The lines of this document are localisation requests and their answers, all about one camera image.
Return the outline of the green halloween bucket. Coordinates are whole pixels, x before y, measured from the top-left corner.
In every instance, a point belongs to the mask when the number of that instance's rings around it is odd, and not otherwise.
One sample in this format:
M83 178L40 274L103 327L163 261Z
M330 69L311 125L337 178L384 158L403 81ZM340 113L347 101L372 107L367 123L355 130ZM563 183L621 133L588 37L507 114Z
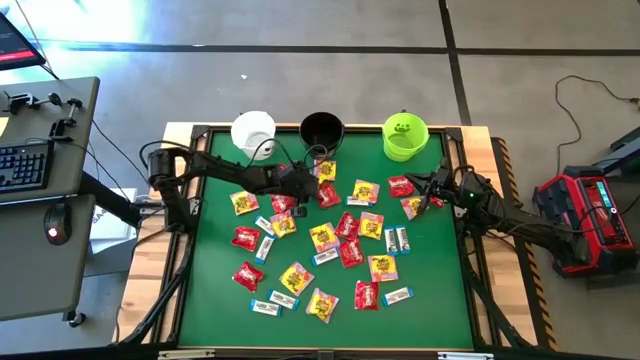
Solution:
M417 115L399 112L391 115L382 126L383 151L395 162L406 162L426 146L429 130Z

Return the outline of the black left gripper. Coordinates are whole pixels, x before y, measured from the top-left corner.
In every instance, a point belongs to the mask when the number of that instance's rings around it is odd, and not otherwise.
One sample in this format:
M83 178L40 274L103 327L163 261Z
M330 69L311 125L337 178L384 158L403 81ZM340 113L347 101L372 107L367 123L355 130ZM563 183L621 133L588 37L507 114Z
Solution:
M318 198L320 170L322 160L315 159L308 170L303 170L297 165L277 164L273 175L277 186L272 191L275 195L285 195L295 198L294 216L306 216L308 214L307 204L311 200Z

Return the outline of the black computer mouse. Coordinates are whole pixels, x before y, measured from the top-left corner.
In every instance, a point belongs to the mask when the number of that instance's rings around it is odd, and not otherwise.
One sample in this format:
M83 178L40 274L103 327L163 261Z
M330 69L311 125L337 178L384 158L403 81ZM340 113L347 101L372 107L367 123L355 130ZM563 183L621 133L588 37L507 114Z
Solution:
M47 241L52 245L63 245L72 234L71 207L65 202L51 206L44 215L43 227Z

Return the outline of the green table mat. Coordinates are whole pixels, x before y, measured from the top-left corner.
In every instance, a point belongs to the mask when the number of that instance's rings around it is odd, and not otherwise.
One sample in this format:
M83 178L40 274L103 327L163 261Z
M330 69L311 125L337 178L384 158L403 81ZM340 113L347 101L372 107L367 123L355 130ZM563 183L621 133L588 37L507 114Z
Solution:
M238 215L231 197L235 185L208 179L200 217L190 282L187 288L179 342L182 346L305 347L305 348L469 348L473 344L466 295L450 208L430 208L408 219L401 202L390 196L388 180L405 173L434 170L442 158L442 145L431 137L411 160L389 160L378 134L347 135L335 159L334 182L340 196L349 196L357 180L377 183L380 194L372 212L388 226L406 228L411 251L396 260L398 277L380 285L382 293L411 287L413 296L375 310L358 310L354 290L370 277L367 264L345 267L339 260L315 266L310 231L324 223L337 223L348 211L339 204L327 209L309 203L308 213L296 222L296 231L276 240L261 265L263 280L249 291L233 280L254 254L232 244L239 226L250 226L254 213ZM271 290L281 290L281 275L299 263L313 275L300 295L307 304L315 290L338 298L329 321L304 309L284 309L279 316L256 313L249 306Z

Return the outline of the white box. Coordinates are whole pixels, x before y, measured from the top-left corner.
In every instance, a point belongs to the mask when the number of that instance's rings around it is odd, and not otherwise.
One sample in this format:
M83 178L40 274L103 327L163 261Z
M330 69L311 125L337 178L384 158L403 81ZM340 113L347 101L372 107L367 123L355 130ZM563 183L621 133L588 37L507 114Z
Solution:
M90 241L128 240L137 230L120 218L96 205L92 216Z

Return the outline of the red black power unit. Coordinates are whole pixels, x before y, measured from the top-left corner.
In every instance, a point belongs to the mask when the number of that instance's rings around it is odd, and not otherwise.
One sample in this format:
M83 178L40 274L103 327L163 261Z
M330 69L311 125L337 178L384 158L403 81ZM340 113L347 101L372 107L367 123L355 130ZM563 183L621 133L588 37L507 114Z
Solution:
M533 191L540 215L576 232L570 255L556 255L554 270L565 278L613 275L634 270L640 253L596 166L567 166Z

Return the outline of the yellow black hazard strip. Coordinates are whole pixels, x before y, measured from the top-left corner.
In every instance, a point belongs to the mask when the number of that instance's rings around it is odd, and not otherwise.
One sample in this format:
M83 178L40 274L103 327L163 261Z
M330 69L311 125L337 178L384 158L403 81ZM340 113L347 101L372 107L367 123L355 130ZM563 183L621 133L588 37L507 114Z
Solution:
M499 137L491 137L491 144L505 201L508 205L521 209L523 203L520 201L507 144ZM534 248L530 243L519 239L515 240L515 246L537 344L544 349L557 351L556 335L545 299Z

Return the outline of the black computer monitor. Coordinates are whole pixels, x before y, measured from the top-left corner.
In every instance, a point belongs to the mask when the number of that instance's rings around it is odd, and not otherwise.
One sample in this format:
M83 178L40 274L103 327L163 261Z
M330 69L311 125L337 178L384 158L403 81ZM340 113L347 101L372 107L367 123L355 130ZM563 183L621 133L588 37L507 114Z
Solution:
M0 71L45 63L44 56L0 12Z

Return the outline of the grey desk top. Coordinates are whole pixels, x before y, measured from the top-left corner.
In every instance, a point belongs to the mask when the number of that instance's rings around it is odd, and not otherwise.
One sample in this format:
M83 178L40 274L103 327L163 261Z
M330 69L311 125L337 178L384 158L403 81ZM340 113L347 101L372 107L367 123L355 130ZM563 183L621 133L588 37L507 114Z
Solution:
M95 198L67 198L72 235L51 244L44 230L55 199L0 206L0 321L67 313L79 303Z
M70 195L78 191L99 86L100 79L97 77L0 85L0 117L6 115L4 110L7 108L9 95L30 93L40 100L45 100L48 94L56 93L62 101L76 98L83 103L83 106L73 115L76 125L65 130L65 134L73 141L69 144L54 144L47 187L39 190L0 194L0 203ZM57 107L50 104L43 104L38 110L20 109L17 114L9 117L4 131L0 135L0 145L13 145L35 141L39 138L46 139L52 124L66 117L70 109L69 105Z

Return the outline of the silver metal bracket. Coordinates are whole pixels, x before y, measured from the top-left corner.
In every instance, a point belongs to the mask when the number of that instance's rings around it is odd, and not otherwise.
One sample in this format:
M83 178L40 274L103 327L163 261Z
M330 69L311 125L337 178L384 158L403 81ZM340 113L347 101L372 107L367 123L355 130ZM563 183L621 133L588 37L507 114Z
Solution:
M212 349L178 349L160 351L157 360L197 360L214 357L215 351Z
M438 360L495 360L491 353L478 352L449 352L443 351L437 353Z

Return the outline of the black halloween bucket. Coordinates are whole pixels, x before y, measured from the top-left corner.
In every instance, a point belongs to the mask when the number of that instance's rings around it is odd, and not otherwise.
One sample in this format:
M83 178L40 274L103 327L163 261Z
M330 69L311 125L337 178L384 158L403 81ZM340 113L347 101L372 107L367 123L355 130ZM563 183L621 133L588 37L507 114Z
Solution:
M331 158L342 144L345 127L336 115L316 112L302 120L299 134L314 159Z

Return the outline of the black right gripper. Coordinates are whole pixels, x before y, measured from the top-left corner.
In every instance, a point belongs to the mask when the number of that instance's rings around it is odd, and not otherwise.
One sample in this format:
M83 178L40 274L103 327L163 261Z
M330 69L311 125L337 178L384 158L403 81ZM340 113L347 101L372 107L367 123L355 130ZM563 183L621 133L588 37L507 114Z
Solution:
M415 191L423 197L418 215L423 215L429 204L430 198L436 197L449 203L464 208L461 190L455 180L455 171L447 168L447 158L443 157L435 170L428 173L406 173L405 177L414 185Z

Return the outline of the black desk clamp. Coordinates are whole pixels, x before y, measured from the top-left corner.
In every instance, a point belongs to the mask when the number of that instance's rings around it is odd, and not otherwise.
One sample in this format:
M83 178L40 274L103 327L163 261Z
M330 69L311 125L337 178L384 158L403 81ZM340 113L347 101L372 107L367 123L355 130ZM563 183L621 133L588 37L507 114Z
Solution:
M69 98L67 104L70 106L68 115L56 120L51 126L49 139L52 141L73 142L73 138L66 134L66 129L76 126L77 121L74 119L74 115L78 109L83 107L83 102L77 98Z
M33 110L38 110L42 105L52 104L54 106L61 106L62 101L57 93L49 93L48 97L44 100L39 100L32 93L20 93L15 95L5 94L7 100L7 106L4 112L8 112L12 115L17 115L21 108L26 107Z

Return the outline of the white jack-o-lantern bucket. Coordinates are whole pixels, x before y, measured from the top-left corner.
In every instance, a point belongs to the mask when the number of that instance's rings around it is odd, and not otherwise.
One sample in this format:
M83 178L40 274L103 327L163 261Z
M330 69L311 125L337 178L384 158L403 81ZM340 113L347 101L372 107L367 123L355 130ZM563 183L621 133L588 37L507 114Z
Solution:
M249 159L266 160L274 152L276 124L265 111L241 113L232 123L233 144Z

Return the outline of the black desk leg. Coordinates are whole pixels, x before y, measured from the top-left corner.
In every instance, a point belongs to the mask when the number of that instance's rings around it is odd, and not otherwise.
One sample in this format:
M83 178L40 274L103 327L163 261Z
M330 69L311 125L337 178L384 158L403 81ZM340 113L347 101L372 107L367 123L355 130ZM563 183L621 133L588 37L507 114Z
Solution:
M78 195L93 195L96 204L115 215L126 224L138 229L142 220L139 209L126 197L118 195L96 178L84 172L82 174Z

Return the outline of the dark grey case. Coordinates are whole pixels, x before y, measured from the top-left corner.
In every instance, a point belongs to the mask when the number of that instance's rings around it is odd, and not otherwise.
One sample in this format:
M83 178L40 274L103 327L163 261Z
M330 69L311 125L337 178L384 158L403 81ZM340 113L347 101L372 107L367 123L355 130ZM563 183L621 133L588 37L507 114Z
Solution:
M640 159L640 126L614 141L609 150L608 155L594 163L604 174L620 170Z

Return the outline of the black backlit keyboard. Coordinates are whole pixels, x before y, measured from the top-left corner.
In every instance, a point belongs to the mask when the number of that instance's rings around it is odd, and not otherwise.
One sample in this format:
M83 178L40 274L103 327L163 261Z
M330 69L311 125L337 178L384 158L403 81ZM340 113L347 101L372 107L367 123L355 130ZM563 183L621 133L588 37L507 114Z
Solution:
M53 149L51 140L0 145L0 194L46 188Z

